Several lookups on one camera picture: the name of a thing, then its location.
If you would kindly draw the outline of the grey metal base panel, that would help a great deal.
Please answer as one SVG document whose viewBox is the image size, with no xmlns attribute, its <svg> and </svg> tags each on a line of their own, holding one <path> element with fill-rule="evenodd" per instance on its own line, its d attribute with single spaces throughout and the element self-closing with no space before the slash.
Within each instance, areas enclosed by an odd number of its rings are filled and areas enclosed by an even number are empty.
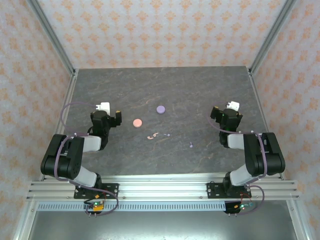
<svg viewBox="0 0 320 240">
<path fill-rule="evenodd" d="M 223 212 L 37 212 L 29 240 L 297 240 L 289 214 L 275 207 Z"/>
</svg>

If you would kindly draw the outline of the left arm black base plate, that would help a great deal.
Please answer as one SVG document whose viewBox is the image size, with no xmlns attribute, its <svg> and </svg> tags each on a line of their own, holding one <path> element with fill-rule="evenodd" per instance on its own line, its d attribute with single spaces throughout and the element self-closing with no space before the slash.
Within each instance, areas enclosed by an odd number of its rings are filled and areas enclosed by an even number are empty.
<svg viewBox="0 0 320 240">
<path fill-rule="evenodd" d="M 115 194 L 116 196 L 119 192 L 118 183 L 102 183 L 100 186 L 94 186 L 94 188 L 109 191 Z M 78 186 L 75 187 L 73 198 L 80 200 L 115 199 L 115 197 L 111 196 L 109 193 L 97 190 L 90 190 Z"/>
</svg>

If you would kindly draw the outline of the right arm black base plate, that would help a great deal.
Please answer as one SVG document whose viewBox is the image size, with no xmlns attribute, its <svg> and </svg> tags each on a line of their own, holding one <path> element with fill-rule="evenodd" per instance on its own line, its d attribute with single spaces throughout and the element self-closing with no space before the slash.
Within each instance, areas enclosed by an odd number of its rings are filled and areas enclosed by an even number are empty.
<svg viewBox="0 0 320 240">
<path fill-rule="evenodd" d="M 208 199 L 250 199 L 251 193 L 243 186 L 224 186 L 223 183 L 208 182 L 206 184 Z"/>
</svg>

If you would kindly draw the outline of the aluminium mounting rail beam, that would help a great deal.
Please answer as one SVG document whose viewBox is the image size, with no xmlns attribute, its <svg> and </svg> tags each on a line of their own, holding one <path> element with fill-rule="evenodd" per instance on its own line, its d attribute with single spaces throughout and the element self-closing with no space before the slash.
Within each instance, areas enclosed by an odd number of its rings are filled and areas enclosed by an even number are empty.
<svg viewBox="0 0 320 240">
<path fill-rule="evenodd" d="M 103 183 L 118 183 L 118 198 L 121 201 L 207 201 L 209 182 L 220 183 L 225 173 L 188 173 L 154 175 L 103 176 Z M 295 180 L 281 179 L 280 174 L 266 176 L 252 188 L 252 200 L 300 200 Z M 28 201 L 71 201 L 75 187 L 67 182 L 46 176 L 42 181 L 33 181 L 27 193 Z"/>
</svg>

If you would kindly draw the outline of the aluminium frame post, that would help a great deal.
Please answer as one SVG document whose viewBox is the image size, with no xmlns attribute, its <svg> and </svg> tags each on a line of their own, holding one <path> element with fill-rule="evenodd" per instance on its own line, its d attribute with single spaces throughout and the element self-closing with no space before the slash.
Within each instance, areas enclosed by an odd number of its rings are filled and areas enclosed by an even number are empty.
<svg viewBox="0 0 320 240">
<path fill-rule="evenodd" d="M 29 4 L 30 8 L 32 9 L 35 16 L 39 20 L 42 29 L 45 31 L 47 37 L 49 38 L 50 42 L 52 43 L 53 48 L 55 49 L 58 56 L 60 57 L 60 60 L 62 61 L 64 67 L 71 75 L 74 75 L 76 72 L 76 69 L 74 68 L 71 60 L 69 59 L 63 45 L 61 44 L 61 41 L 59 40 L 57 34 L 55 33 L 54 28 L 52 27 L 49 19 L 47 18 L 39 1 L 38 0 L 26 0 L 26 2 Z"/>
<path fill-rule="evenodd" d="M 273 44 L 274 40 L 276 39 L 278 33 L 280 32 L 283 24 L 285 23 L 286 19 L 288 18 L 289 14 L 292 11 L 297 0 L 285 0 L 283 7 L 281 8 L 279 14 L 277 15 L 275 21 L 273 22 L 266 38 L 264 39 L 251 67 L 248 68 L 248 72 L 251 76 L 253 76 L 259 66 L 261 65 L 263 59 L 265 58 L 266 54 L 268 53 L 271 45 Z"/>
</svg>

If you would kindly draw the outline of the aluminium frame strut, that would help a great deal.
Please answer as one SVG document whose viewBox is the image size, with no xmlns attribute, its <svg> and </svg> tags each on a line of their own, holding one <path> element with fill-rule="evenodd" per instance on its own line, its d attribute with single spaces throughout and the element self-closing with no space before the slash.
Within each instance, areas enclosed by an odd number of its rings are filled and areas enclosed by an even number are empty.
<svg viewBox="0 0 320 240">
<path fill-rule="evenodd" d="M 28 240 L 36 217 L 39 202 L 27 201 L 22 209 L 13 240 Z"/>
<path fill-rule="evenodd" d="M 299 208 L 299 203 L 297 200 L 287 200 L 286 201 L 292 225 L 294 228 L 294 233 L 297 240 L 310 240 L 309 234 L 305 227 L 303 216 Z"/>
</svg>

